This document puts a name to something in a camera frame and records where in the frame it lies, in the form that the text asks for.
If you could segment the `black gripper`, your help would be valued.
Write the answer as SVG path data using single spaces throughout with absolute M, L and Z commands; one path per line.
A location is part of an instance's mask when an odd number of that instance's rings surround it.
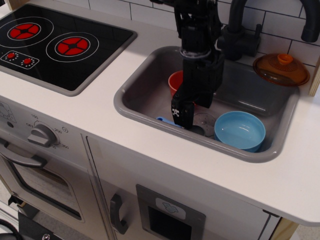
M 193 126 L 194 103 L 205 108 L 211 106 L 214 93 L 223 81 L 224 63 L 225 55 L 217 50 L 203 58 L 183 59 L 183 82 L 179 89 L 185 87 L 191 100 L 172 98 L 171 114 L 176 125 L 185 129 Z

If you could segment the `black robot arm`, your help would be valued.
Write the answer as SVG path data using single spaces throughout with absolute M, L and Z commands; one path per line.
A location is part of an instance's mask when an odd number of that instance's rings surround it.
M 190 129 L 195 106 L 209 108 L 223 81 L 225 56 L 215 47 L 222 27 L 218 3 L 215 0 L 158 0 L 156 3 L 174 8 L 183 75 L 171 100 L 171 113 L 175 124 Z

